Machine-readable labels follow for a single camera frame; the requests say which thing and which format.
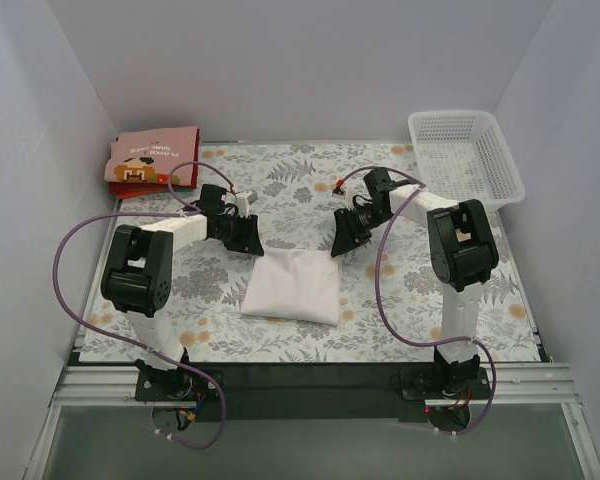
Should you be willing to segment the white t shirt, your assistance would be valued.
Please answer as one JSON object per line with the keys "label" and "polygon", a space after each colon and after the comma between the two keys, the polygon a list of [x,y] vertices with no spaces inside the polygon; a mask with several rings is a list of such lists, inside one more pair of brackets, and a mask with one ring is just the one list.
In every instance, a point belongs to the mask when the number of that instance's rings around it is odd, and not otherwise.
{"label": "white t shirt", "polygon": [[326,251],[267,248],[253,263],[241,313],[335,327],[340,279]]}

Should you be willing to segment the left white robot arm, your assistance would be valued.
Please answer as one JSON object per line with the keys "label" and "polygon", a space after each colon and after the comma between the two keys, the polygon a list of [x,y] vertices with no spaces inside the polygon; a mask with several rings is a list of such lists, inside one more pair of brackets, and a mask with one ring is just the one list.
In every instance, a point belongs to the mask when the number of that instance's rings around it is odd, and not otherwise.
{"label": "left white robot arm", "polygon": [[172,287],[174,254],[205,240],[222,242],[231,252],[262,256],[258,216],[250,212],[257,199],[253,191],[239,192],[234,200],[223,187],[205,184],[200,198],[173,217],[114,231],[101,294],[123,314],[137,341],[148,348],[136,367],[149,384],[168,398],[180,400],[193,389],[191,373],[179,365],[188,361],[186,348],[176,337],[165,306]]}

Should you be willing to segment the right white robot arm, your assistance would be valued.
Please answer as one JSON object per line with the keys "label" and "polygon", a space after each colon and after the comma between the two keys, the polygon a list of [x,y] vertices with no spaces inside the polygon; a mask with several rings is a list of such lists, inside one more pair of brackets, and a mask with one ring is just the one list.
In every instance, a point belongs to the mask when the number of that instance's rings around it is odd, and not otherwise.
{"label": "right white robot arm", "polygon": [[391,229],[400,217],[426,229],[431,266],[443,295],[441,337],[427,345],[434,352],[432,383],[444,397],[466,394],[479,377],[480,357],[486,352],[477,338],[480,299],[499,263],[484,206],[476,199],[454,201],[433,194],[408,174],[394,180],[389,168],[360,171],[367,197],[346,193],[343,180],[332,191],[346,205],[334,212],[331,255],[368,244],[373,229]]}

